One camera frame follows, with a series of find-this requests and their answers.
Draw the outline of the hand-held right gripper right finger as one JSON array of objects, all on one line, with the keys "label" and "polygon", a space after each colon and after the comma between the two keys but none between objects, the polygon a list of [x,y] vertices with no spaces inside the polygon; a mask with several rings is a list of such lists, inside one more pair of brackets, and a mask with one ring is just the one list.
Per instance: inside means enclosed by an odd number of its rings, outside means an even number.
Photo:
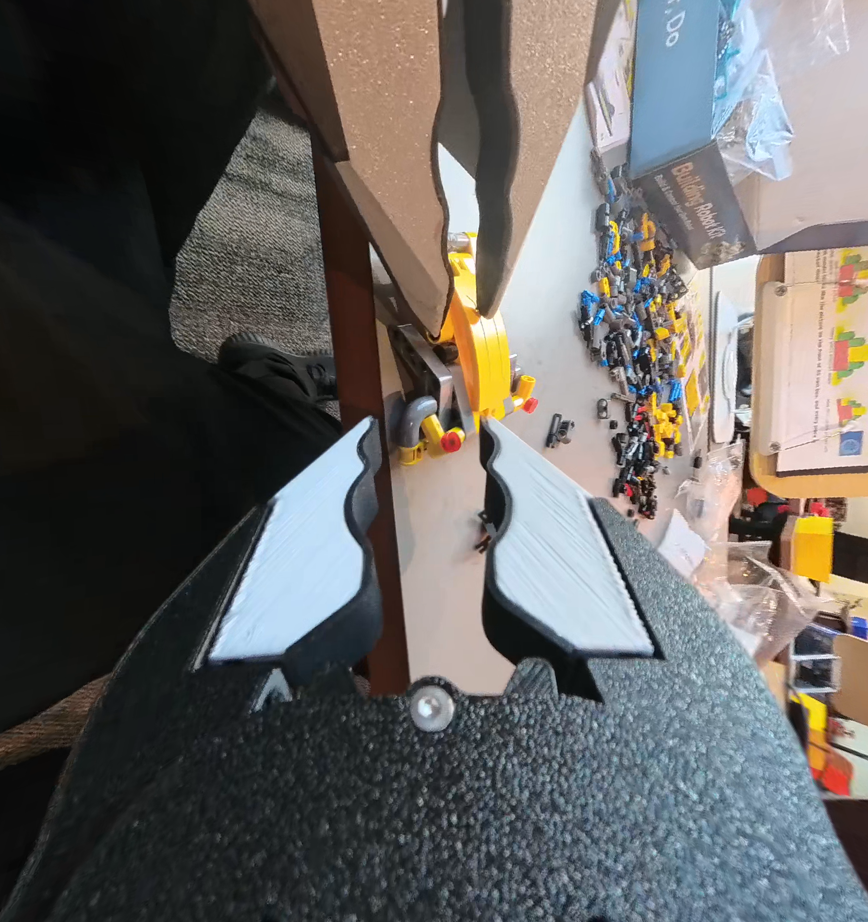
[{"label": "hand-held right gripper right finger", "polygon": [[493,419],[481,424],[479,452],[492,646],[511,662],[654,656],[589,492]]}]

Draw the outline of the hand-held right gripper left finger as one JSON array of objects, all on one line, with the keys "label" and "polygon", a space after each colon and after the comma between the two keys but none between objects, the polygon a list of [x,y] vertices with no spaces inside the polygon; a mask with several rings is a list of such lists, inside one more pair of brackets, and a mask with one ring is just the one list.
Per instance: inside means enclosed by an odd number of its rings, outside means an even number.
[{"label": "hand-held right gripper left finger", "polygon": [[267,503],[213,638],[210,664],[352,667],[382,634],[369,530],[379,503],[378,422],[366,417]]}]

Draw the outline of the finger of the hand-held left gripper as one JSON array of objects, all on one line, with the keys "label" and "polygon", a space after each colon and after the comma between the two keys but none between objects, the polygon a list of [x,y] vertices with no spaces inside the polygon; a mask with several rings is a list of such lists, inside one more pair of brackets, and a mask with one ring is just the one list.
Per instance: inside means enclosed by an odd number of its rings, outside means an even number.
[{"label": "finger of the hand-held left gripper", "polygon": [[499,310],[579,100],[598,1],[463,4],[465,73],[478,121],[477,310]]},{"label": "finger of the hand-held left gripper", "polygon": [[436,339],[453,290],[435,137],[440,3],[249,6],[405,311]]}]

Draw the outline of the yellow curved brick assembly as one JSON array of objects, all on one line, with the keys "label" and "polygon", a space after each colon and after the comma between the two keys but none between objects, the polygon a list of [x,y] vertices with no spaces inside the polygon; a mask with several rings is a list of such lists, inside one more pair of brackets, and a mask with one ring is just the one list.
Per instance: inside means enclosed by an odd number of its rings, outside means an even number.
[{"label": "yellow curved brick assembly", "polygon": [[378,318],[401,388],[387,412],[387,436],[404,467],[459,452],[483,419],[532,413],[538,405],[535,380],[511,352],[501,314],[485,317],[477,310],[477,233],[450,232],[447,240],[454,287],[437,337],[398,316],[394,283],[371,252]]}]

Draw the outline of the grey desk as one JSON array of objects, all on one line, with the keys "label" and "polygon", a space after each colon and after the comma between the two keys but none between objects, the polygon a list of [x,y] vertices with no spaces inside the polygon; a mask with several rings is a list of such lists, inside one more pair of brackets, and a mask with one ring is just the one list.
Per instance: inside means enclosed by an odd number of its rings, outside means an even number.
[{"label": "grey desk", "polygon": [[[590,494],[611,499],[614,454],[596,403],[614,390],[589,356],[578,329],[579,296],[596,266],[594,213],[600,204],[590,172],[592,137],[584,100],[567,135],[500,312],[510,350],[535,378],[537,409],[504,424]],[[545,447],[553,414],[573,420],[570,444]],[[390,455],[398,576],[407,646],[407,683],[442,676],[460,690],[500,691],[511,665],[489,644],[481,606],[485,555],[474,545],[486,474],[474,436],[453,455],[404,467]]]}]

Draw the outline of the open instruction sheet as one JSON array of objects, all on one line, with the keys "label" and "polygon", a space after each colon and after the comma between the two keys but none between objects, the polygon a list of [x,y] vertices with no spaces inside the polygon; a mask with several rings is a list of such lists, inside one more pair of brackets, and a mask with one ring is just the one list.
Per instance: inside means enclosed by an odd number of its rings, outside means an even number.
[{"label": "open instruction sheet", "polygon": [[593,145],[605,155],[631,136],[638,1],[598,2],[584,98]]}]

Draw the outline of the white labelled plastic bag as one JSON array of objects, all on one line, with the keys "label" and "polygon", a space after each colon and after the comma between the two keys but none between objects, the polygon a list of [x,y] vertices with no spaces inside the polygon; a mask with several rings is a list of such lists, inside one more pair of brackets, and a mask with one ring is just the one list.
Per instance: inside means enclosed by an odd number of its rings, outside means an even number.
[{"label": "white labelled plastic bag", "polygon": [[657,549],[662,558],[689,581],[706,558],[708,545],[675,509]]}]

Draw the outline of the open cardboard kit box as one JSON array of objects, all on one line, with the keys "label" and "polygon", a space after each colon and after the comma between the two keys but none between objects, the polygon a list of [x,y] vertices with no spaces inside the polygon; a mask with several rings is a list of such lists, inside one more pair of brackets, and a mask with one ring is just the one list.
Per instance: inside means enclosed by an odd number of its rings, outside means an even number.
[{"label": "open cardboard kit box", "polygon": [[787,91],[793,172],[732,187],[712,134],[720,2],[639,2],[630,178],[698,269],[868,245],[868,2],[850,50]]}]

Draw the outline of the person's black shoe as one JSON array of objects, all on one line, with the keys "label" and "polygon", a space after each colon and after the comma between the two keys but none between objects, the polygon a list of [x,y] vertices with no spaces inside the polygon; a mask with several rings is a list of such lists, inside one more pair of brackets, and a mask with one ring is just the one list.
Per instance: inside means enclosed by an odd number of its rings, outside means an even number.
[{"label": "person's black shoe", "polygon": [[331,354],[286,352],[279,343],[254,332],[226,338],[217,354],[217,367],[315,404],[339,397],[336,363]]}]

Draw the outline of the crumpled clear plastic bags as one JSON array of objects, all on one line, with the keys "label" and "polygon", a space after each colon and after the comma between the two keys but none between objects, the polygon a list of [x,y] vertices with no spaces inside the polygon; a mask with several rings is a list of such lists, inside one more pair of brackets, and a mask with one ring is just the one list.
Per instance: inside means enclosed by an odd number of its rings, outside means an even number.
[{"label": "crumpled clear plastic bags", "polygon": [[732,187],[791,176],[796,133],[784,96],[849,50],[843,1],[720,2],[712,134]]}]

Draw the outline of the pile of small brick parts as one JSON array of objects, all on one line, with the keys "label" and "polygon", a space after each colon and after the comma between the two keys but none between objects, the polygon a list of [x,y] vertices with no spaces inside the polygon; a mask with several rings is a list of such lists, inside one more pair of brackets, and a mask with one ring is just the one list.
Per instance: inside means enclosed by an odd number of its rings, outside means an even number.
[{"label": "pile of small brick parts", "polygon": [[594,213],[598,264],[579,297],[579,333],[614,388],[597,401],[611,431],[611,497],[627,517],[653,521],[658,479],[684,453],[690,324],[687,283],[675,247],[625,166],[608,167],[595,150],[590,172],[600,195]]}]

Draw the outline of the yellow sticker sheet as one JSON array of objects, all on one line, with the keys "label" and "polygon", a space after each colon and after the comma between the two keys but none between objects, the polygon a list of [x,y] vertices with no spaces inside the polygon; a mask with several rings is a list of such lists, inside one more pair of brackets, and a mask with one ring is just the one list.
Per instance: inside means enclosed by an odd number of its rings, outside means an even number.
[{"label": "yellow sticker sheet", "polygon": [[687,331],[683,345],[683,408],[686,442],[693,449],[708,443],[711,410],[710,291],[693,284],[683,300]]}]

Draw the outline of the white flat tray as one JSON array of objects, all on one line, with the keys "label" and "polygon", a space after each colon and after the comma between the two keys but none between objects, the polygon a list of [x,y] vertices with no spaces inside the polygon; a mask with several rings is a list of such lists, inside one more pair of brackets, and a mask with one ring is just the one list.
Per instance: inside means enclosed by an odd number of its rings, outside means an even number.
[{"label": "white flat tray", "polygon": [[710,443],[730,444],[736,424],[750,425],[754,314],[740,312],[723,291],[711,296],[709,345]]}]

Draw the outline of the yellow box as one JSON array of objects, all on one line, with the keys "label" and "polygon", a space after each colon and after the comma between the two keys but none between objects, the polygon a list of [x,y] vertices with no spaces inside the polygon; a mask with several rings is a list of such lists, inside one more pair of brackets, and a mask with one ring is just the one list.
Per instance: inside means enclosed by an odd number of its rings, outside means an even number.
[{"label": "yellow box", "polygon": [[814,582],[830,582],[833,546],[833,518],[820,515],[798,517],[791,545],[792,573]]}]

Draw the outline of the pale wooden poster board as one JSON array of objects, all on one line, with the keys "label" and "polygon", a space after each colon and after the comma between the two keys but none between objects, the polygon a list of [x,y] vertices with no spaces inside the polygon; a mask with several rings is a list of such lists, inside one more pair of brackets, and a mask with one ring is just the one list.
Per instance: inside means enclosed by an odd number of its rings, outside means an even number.
[{"label": "pale wooden poster board", "polygon": [[755,280],[752,350],[752,420],[747,455],[750,474],[764,490],[789,499],[808,497],[868,498],[868,470],[834,470],[829,474],[800,474],[782,478],[776,472],[776,455],[762,453],[769,434],[774,378],[784,369],[775,363],[773,306],[768,292],[785,282],[785,254],[762,255]]}]

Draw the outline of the black square panel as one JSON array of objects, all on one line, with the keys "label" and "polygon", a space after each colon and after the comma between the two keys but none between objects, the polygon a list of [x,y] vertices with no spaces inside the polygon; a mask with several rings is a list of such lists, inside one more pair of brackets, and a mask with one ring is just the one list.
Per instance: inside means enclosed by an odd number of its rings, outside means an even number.
[{"label": "black square panel", "polygon": [[836,531],[833,535],[832,574],[868,584],[868,538]]}]

